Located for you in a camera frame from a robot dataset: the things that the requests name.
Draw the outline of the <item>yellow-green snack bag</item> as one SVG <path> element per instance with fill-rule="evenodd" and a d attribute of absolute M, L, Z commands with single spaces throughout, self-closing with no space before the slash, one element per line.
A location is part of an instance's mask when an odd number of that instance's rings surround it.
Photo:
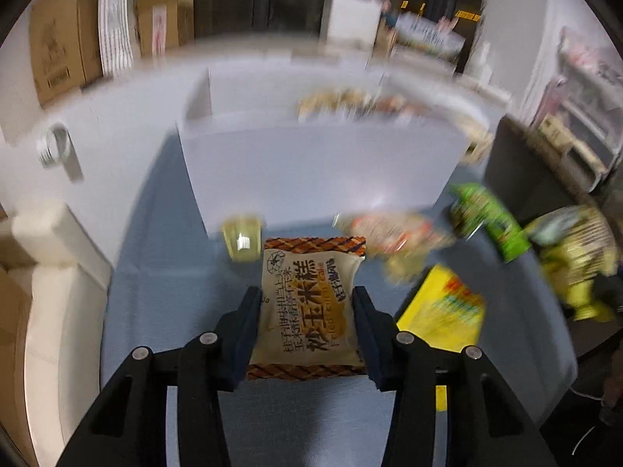
<path fill-rule="evenodd" d="M 592 296 L 598 275 L 610 277 L 618 269 L 619 251 L 604 215 L 590 205 L 567 205 L 524 228 L 539 248 L 540 266 L 554 294 L 575 321 L 607 323 L 614 312 Z"/>

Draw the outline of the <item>clear jelly cup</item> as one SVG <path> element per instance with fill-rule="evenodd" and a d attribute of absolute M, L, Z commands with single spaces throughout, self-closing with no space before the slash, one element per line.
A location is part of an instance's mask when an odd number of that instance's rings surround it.
<path fill-rule="evenodd" d="M 224 221 L 222 234 L 233 262 L 251 263 L 261 258 L 262 226 L 262 219 L 255 215 L 236 215 Z"/>

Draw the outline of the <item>white foam box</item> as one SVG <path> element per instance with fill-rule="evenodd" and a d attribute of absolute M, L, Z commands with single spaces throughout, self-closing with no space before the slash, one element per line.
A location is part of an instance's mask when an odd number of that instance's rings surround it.
<path fill-rule="evenodd" d="M 320 38 L 338 46 L 372 49 L 380 16 L 380 0 L 324 0 Z"/>

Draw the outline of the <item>small open cardboard box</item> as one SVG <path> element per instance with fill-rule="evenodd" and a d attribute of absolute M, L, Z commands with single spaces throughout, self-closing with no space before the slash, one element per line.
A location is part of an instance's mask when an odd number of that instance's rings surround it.
<path fill-rule="evenodd" d="M 194 40 L 194 0 L 137 0 L 141 56 L 164 56 Z"/>

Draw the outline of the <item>corn rice cake packet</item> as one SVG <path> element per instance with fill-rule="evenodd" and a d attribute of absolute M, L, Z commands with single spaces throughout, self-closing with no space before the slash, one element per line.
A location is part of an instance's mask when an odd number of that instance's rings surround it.
<path fill-rule="evenodd" d="M 362 236 L 266 239 L 249 379 L 306 382 L 365 374 L 352 299 L 365 257 Z"/>

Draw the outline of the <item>white dotted paper bag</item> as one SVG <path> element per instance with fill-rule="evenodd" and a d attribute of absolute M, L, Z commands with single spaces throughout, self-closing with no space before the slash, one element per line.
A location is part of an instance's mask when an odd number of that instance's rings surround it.
<path fill-rule="evenodd" d="M 130 3 L 130 0 L 98 0 L 99 54 L 104 77 L 113 77 L 133 65 Z"/>

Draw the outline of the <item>round cracker snack packet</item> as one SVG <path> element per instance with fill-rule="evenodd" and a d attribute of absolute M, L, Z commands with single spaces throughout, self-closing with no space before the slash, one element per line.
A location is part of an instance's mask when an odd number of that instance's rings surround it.
<path fill-rule="evenodd" d="M 348 236 L 364 237 L 368 253 L 380 256 L 428 253 L 455 242 L 453 235 L 418 212 L 338 214 L 334 227 Z"/>

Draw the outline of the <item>roll of white tape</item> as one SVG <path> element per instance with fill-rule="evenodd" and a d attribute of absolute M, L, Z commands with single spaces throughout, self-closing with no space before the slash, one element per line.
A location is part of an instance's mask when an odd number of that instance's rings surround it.
<path fill-rule="evenodd" d="M 43 168 L 64 165 L 72 151 L 69 131 L 61 123 L 47 128 L 37 139 L 36 151 Z"/>

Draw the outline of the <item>printed landscape carton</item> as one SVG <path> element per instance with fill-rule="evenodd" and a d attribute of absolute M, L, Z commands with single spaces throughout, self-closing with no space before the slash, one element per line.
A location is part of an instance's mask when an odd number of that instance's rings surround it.
<path fill-rule="evenodd" d="M 396 21 L 398 43 L 423 54 L 457 63 L 466 39 L 454 32 L 458 18 L 442 16 L 437 22 L 404 13 Z"/>

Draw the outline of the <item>white storage box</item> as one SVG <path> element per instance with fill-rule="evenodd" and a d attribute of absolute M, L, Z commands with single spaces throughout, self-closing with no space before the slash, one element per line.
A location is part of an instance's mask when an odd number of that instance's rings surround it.
<path fill-rule="evenodd" d="M 330 88 L 400 95 L 421 115 L 300 117 L 299 101 Z M 339 213 L 434 205 L 467 151 L 467 130 L 489 128 L 482 103 L 450 82 L 339 68 L 211 73 L 178 125 L 196 205 L 208 233 L 258 216 L 270 229 Z"/>

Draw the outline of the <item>clear plastic drawer shelf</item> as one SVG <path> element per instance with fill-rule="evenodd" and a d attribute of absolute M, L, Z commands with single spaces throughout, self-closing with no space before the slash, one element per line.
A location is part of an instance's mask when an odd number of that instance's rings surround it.
<path fill-rule="evenodd" d="M 622 62 L 571 28 L 562 28 L 555 75 L 532 127 L 562 156 L 563 167 L 591 193 L 622 159 Z"/>

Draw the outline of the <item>green snack bag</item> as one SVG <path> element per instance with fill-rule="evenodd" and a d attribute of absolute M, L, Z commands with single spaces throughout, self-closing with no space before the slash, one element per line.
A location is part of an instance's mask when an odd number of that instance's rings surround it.
<path fill-rule="evenodd" d="M 452 184 L 455 201 L 449 208 L 454 233 L 471 238 L 482 229 L 497 248 L 505 263 L 510 263 L 531 249 L 528 237 L 507 208 L 479 183 Z"/>

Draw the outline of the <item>yellow snack pouch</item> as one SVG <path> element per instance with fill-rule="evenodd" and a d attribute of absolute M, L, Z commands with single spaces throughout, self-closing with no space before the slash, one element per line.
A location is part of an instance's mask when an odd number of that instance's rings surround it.
<path fill-rule="evenodd" d="M 433 266 L 399 314 L 397 326 L 432 348 L 460 353 L 476 345 L 482 332 L 486 301 L 449 268 Z"/>

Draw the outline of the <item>large brown cardboard box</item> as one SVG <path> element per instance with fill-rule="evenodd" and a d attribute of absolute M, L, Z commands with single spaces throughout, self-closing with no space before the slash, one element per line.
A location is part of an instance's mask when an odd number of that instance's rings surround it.
<path fill-rule="evenodd" d="M 102 76 L 98 0 L 36 0 L 28 31 L 39 104 Z"/>

